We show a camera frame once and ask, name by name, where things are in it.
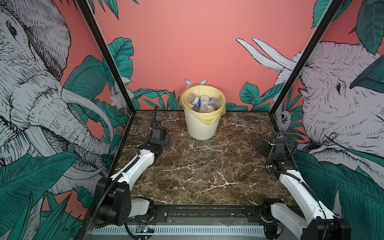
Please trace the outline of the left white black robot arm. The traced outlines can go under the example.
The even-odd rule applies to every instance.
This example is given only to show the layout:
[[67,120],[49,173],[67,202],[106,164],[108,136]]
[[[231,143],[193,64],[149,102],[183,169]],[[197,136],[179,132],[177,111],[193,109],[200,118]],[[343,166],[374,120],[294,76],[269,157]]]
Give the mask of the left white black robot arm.
[[90,225],[96,229],[107,225],[122,226],[129,218],[146,215],[150,200],[131,199],[131,189],[143,172],[171,147],[173,136],[150,137],[136,148],[137,154],[120,171],[109,178],[102,178],[96,185]]

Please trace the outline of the small clear bottle cream label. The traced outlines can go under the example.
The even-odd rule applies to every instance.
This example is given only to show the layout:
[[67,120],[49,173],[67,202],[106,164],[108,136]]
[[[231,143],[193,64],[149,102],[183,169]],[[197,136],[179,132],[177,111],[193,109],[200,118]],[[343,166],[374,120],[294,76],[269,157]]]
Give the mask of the small clear bottle cream label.
[[197,106],[197,105],[192,105],[191,109],[192,109],[193,111],[197,112],[197,113],[200,112],[200,107]]

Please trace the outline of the blue label bottle white cap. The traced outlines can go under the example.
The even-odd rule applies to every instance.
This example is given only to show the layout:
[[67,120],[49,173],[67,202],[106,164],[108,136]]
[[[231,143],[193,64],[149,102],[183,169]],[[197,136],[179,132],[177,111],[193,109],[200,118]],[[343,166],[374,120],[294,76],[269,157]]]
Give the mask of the blue label bottle white cap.
[[209,103],[216,111],[223,106],[224,99],[221,97],[210,98]]

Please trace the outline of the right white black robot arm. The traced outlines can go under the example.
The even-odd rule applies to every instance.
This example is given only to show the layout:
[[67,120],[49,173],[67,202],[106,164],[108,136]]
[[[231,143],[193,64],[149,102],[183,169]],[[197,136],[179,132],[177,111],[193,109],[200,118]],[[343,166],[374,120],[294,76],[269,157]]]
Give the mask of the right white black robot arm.
[[302,215],[295,213],[282,200],[265,199],[260,215],[267,224],[264,228],[269,240],[276,240],[284,229],[299,240],[350,240],[350,224],[329,210],[307,185],[291,153],[286,152],[285,141],[272,137],[261,140],[256,151],[266,157],[265,169],[274,174],[289,190]]

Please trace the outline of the crushed clear bottle blue cap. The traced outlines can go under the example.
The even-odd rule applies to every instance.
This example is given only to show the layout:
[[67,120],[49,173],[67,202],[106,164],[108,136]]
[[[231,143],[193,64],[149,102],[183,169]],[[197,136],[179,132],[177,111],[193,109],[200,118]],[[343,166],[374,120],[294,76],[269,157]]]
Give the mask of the crushed clear bottle blue cap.
[[188,103],[190,103],[193,106],[197,106],[197,107],[201,106],[201,99],[193,93],[188,94],[187,100],[188,100]]

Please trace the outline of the clear bottle red label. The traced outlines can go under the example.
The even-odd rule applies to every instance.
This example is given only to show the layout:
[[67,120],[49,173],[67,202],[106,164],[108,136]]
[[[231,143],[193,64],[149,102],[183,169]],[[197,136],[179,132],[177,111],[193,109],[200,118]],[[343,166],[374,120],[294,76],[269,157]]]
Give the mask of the clear bottle red label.
[[202,96],[201,102],[200,102],[200,112],[201,113],[208,113],[209,112],[209,106],[210,106],[210,98],[208,96]]

